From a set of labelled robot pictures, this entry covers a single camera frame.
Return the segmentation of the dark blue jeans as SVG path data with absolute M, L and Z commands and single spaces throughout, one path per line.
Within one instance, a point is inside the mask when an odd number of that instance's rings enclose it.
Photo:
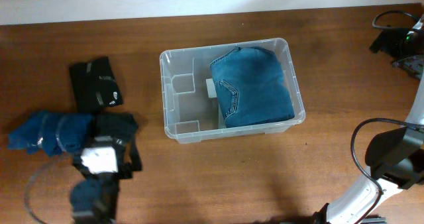
M 226 127 L 295 117 L 282 67 L 271 50 L 236 47 L 216 58 L 209 67 Z

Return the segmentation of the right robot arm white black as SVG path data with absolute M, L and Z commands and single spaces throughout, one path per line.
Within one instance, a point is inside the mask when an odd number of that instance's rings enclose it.
M 383 51 L 394 60 L 393 66 L 410 76 L 423 78 L 423 23 L 412 28 L 373 24 L 381 31 L 370 46 L 373 53 Z M 355 153 L 359 130 L 369 123 L 391 123 L 394 130 L 376 135 L 368 145 L 365 166 Z M 350 153 L 361 175 L 337 200 L 326 203 L 313 214 L 312 223 L 383 223 L 381 217 L 369 216 L 379 205 L 415 184 L 423 184 L 423 86 L 420 85 L 407 119 L 372 118 L 353 131 Z

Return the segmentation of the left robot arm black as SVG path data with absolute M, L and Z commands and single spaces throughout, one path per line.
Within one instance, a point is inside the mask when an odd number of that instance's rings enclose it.
M 142 170 L 135 138 L 95 137 L 73 157 L 73 165 L 84 177 L 70 192 L 74 223 L 116 223 L 120 181 Z

